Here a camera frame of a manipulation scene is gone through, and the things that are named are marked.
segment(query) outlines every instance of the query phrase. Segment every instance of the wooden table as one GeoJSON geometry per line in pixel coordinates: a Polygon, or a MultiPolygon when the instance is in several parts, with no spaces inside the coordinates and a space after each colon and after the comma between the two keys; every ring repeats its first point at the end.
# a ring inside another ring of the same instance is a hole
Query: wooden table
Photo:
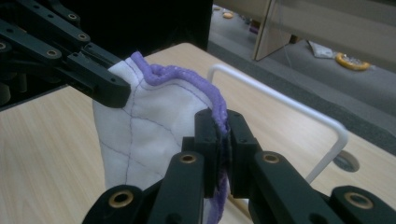
{"type": "MultiPolygon", "coordinates": [[[[220,60],[182,44],[147,57],[206,76],[220,60]]],[[[334,133],[230,77],[214,83],[228,107],[246,118],[266,150],[283,154],[303,176],[335,141],[334,133]]],[[[330,164],[312,186],[325,193],[340,185],[367,189],[396,207],[395,157],[353,133],[346,151],[361,168],[347,173],[330,164]]],[[[104,192],[104,170],[92,100],[67,87],[0,112],[0,223],[80,223],[104,192]]],[[[221,223],[251,223],[227,203],[221,223]]]]}

